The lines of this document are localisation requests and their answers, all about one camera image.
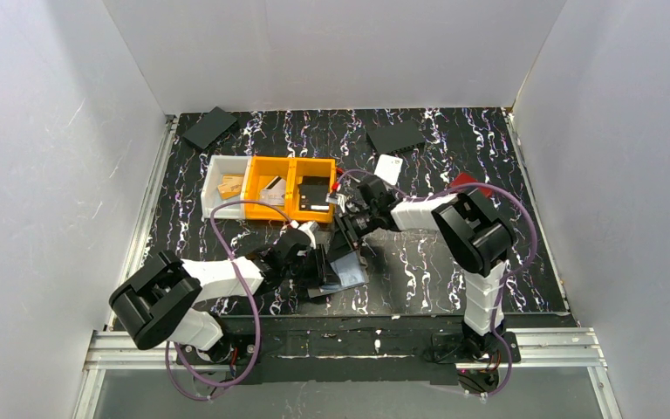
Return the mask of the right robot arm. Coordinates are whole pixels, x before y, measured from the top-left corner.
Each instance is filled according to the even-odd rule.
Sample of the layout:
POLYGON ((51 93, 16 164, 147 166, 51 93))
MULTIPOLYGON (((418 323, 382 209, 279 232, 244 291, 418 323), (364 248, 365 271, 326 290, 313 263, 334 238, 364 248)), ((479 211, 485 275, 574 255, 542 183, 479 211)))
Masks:
POLYGON ((365 175, 358 191, 363 203, 333 218, 327 260, 333 263, 355 252, 363 237, 376 230, 437 232, 466 273, 464 329, 476 337, 496 332, 503 322, 502 277, 516 235, 491 201, 478 188, 409 199, 376 175, 365 175))

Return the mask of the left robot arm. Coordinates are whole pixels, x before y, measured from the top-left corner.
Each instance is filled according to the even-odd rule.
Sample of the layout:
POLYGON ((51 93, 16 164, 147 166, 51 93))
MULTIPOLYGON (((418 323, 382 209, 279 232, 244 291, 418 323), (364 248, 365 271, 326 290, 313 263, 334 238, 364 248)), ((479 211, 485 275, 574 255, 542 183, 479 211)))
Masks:
POLYGON ((108 304, 139 350, 170 341, 208 351, 223 330, 195 304, 266 293, 284 282, 311 289, 339 281, 325 246, 315 242, 316 228, 314 222, 294 223, 277 241, 219 261, 161 251, 119 286, 108 304))

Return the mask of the grey card holder blue inside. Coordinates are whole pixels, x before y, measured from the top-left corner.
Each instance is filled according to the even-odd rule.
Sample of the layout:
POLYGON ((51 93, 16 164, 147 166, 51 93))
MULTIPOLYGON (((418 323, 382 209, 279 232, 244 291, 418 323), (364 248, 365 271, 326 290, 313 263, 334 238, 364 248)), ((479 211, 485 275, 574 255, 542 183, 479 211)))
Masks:
POLYGON ((354 251, 334 262, 325 261, 320 282, 316 286, 308 287, 307 294, 309 298, 315 299, 366 285, 368 282, 365 260, 354 251))

